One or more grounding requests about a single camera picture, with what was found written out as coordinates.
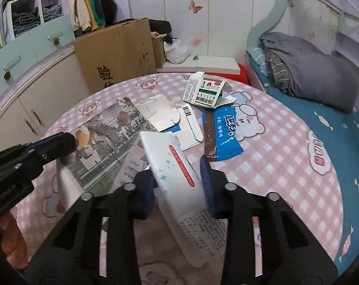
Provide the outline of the left human hand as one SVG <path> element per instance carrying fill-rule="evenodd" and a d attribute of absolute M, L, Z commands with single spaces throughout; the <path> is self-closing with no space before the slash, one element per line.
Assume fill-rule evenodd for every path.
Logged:
<path fill-rule="evenodd" d="M 17 269 L 25 268 L 28 265 L 27 244 L 11 212 L 0 218 L 0 235 L 0 246 L 9 264 Z"/>

